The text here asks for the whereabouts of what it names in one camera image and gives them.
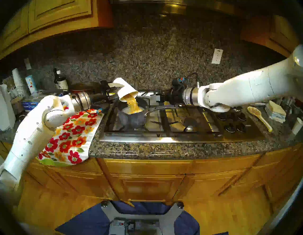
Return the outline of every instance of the sponge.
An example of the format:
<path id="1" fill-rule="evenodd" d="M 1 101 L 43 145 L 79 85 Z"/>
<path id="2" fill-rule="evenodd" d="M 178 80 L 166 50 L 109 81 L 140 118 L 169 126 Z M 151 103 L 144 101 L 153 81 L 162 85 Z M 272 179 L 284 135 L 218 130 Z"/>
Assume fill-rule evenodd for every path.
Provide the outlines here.
<path id="1" fill-rule="evenodd" d="M 280 105 L 269 101 L 269 103 L 266 104 L 265 111 L 267 112 L 269 118 L 280 123 L 285 122 L 286 112 L 282 109 Z"/>

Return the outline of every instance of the floral dish towel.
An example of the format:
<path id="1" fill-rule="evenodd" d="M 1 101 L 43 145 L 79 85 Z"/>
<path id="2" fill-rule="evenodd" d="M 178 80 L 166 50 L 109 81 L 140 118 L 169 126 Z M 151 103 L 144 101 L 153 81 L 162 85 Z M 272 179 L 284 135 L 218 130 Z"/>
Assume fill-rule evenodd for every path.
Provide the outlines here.
<path id="1" fill-rule="evenodd" d="M 67 166 L 83 162 L 103 113 L 95 109 L 69 117 L 56 128 L 56 133 L 47 146 L 36 157 L 44 165 Z"/>

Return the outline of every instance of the granite backsplash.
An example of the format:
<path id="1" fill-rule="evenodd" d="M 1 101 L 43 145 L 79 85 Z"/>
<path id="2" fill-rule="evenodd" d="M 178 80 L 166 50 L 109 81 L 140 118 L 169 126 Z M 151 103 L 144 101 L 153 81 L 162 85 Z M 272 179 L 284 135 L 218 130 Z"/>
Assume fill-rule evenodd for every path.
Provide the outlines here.
<path id="1" fill-rule="evenodd" d="M 113 81 L 122 77 L 139 89 L 168 89 L 175 77 L 197 71 L 201 84 L 223 82 L 284 59 L 264 46 L 240 40 L 241 20 L 199 9 L 199 14 L 159 15 L 149 5 L 113 7 L 113 29 L 91 29 L 50 37 L 0 61 L 1 76 L 19 68 L 24 58 L 37 88 L 54 88 L 52 68 L 70 83 Z M 219 65 L 211 64 L 223 49 Z"/>

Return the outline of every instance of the blue cloth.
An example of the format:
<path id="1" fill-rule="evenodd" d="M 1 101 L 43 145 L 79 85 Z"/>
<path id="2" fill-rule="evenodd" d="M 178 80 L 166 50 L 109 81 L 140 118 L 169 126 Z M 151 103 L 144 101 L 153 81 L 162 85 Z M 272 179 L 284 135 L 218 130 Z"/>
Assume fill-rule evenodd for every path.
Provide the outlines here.
<path id="1" fill-rule="evenodd" d="M 110 221 L 97 204 L 56 228 L 65 235 L 108 235 Z"/>
<path id="2" fill-rule="evenodd" d="M 200 225 L 186 211 L 183 211 L 174 222 L 175 235 L 199 235 Z"/>
<path id="3" fill-rule="evenodd" d="M 135 207 L 120 201 L 112 201 L 112 204 L 121 214 L 159 215 L 165 214 L 171 208 L 163 203 L 155 202 L 133 202 Z M 99 203 L 60 225 L 56 231 L 65 235 L 108 235 L 109 225 L 110 221 Z M 176 219 L 174 229 L 175 235 L 200 234 L 199 223 L 186 211 L 183 211 Z"/>

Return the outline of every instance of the pot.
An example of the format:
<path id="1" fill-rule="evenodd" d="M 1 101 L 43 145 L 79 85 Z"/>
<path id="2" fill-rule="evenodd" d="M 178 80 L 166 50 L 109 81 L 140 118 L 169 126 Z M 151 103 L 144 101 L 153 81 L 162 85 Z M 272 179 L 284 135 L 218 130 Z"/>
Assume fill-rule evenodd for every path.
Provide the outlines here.
<path id="1" fill-rule="evenodd" d="M 133 113 L 133 114 L 127 114 L 125 113 L 125 109 L 119 110 L 118 109 L 118 115 L 119 119 L 121 121 L 121 124 L 124 126 L 124 129 L 134 129 L 139 128 L 145 125 L 146 123 L 146 116 L 148 113 L 159 110 L 159 109 L 178 109 L 179 106 L 174 105 L 163 105 L 153 108 L 142 108 L 140 105 L 139 107 L 143 109 L 141 112 Z"/>

